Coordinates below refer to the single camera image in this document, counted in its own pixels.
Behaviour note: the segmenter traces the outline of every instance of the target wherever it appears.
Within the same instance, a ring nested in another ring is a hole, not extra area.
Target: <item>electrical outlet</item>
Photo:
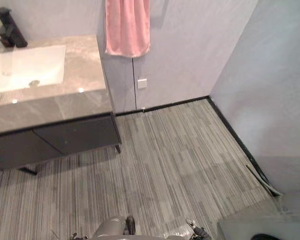
[[[144,89],[147,87],[147,79],[138,79],[138,89]]]

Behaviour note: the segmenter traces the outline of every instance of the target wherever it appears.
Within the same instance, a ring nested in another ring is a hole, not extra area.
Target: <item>white sink basin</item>
[[[56,45],[0,53],[0,93],[62,83],[65,52]]]

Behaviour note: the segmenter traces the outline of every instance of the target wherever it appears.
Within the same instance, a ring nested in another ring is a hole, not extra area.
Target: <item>towel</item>
[[[150,0],[106,0],[105,52],[129,58],[150,49]]]

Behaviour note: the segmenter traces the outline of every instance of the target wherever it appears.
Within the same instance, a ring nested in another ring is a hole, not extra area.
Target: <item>marble countertop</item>
[[[55,45],[66,46],[63,82],[0,93],[0,134],[112,111],[97,36],[30,41],[27,48]]]

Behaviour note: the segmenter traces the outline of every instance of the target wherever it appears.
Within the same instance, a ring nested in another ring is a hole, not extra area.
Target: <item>wall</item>
[[[132,60],[104,54],[104,0],[0,0],[2,6],[12,10],[11,15],[28,41],[97,33],[116,112],[136,109]]]
[[[151,49],[134,59],[104,54],[104,0],[0,0],[27,40],[97,33],[116,112],[209,95],[258,0],[151,0]],[[136,89],[138,78],[148,87]]]
[[[209,95],[256,4],[151,0],[150,52],[133,59],[135,80],[148,79],[136,89],[137,108]]]
[[[211,94],[270,182],[300,190],[300,0],[260,0]]]

